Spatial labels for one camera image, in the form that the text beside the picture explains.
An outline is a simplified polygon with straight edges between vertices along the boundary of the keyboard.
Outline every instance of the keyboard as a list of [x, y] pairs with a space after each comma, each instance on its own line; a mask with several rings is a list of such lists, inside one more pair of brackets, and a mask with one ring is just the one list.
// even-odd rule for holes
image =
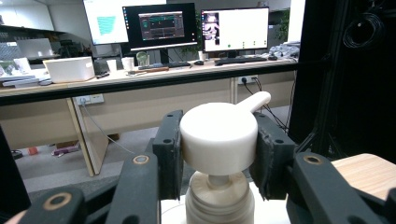
[[255, 63], [255, 62], [265, 62], [266, 58], [226, 58], [215, 60], [215, 65], [224, 65], [228, 63]]
[[175, 67], [190, 67], [191, 64], [188, 62], [170, 62], [164, 64], [166, 67], [175, 68]]
[[146, 69], [162, 68], [162, 67], [176, 68], [176, 67], [186, 67], [186, 66], [190, 67], [191, 64], [187, 62], [154, 63], [151, 65], [140, 66], [138, 70], [146, 70]]

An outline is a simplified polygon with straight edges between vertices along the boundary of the floor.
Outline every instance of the floor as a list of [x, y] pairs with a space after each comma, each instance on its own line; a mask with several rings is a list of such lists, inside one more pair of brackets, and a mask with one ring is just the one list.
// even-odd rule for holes
[[[290, 113], [289, 106], [276, 107], [271, 110], [284, 124], [287, 124]], [[262, 113], [275, 120], [267, 110], [263, 110]], [[117, 143], [132, 152], [141, 152], [146, 149], [149, 139], [155, 137], [157, 130], [158, 128], [151, 128], [121, 133]], [[120, 174], [123, 161], [131, 153], [110, 143], [100, 174], [89, 176], [81, 150], [57, 157], [51, 155], [55, 146], [37, 148], [38, 153], [32, 156], [28, 154], [27, 149], [21, 149], [23, 157], [16, 160], [28, 193], [92, 181], [100, 183], [110, 177], [117, 177]]]

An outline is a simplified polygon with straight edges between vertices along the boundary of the white storage box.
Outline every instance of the white storage box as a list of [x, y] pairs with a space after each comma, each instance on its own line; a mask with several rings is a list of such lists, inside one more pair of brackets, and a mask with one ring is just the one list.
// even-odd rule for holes
[[45, 60], [53, 83], [85, 81], [95, 76], [91, 57]]

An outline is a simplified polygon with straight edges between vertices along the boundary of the computer monitor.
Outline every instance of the computer monitor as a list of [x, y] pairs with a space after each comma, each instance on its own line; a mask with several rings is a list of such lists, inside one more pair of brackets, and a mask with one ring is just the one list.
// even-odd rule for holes
[[166, 0], [83, 0], [94, 45], [128, 43], [122, 7], [165, 4]]
[[195, 4], [123, 7], [131, 51], [196, 45]]
[[201, 10], [203, 52], [268, 48], [268, 7]]

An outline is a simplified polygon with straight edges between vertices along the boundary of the power outlet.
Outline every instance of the power outlet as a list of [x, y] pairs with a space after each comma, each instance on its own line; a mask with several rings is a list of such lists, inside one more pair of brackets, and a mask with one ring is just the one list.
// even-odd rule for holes
[[248, 76], [248, 77], [239, 77], [238, 78], [238, 84], [239, 85], [243, 85], [244, 84], [244, 82], [242, 81], [243, 78], [245, 78], [247, 80], [247, 84], [248, 84], [248, 83], [255, 83], [256, 81], [254, 80], [254, 78], [259, 78], [259, 76], [253, 75], [253, 76]]
[[105, 101], [105, 99], [103, 98], [103, 94], [90, 95], [90, 98], [91, 104], [99, 104]]
[[76, 101], [78, 105], [82, 105], [82, 103], [84, 103], [85, 105], [91, 104], [90, 96], [77, 96]]
[[103, 94], [94, 94], [94, 95], [86, 95], [86, 96], [77, 96], [76, 101], [78, 105], [82, 105], [84, 102], [85, 105], [92, 104], [100, 104], [105, 101], [103, 98]]

